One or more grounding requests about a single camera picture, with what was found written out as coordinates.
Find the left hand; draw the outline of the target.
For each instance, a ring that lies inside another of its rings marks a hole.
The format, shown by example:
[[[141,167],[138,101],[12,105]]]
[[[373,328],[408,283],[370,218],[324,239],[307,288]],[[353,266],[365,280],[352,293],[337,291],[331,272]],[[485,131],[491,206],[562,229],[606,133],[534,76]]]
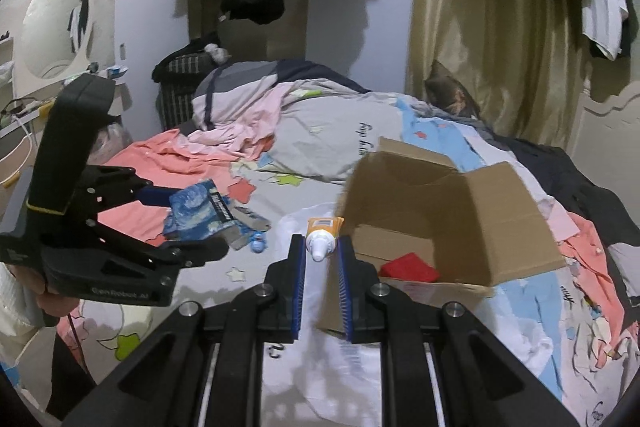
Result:
[[[37,271],[9,265],[12,275],[30,291],[36,295],[38,307],[50,317],[65,317],[72,313],[79,305],[79,300],[73,297],[65,297],[53,289],[49,289],[46,281]]]

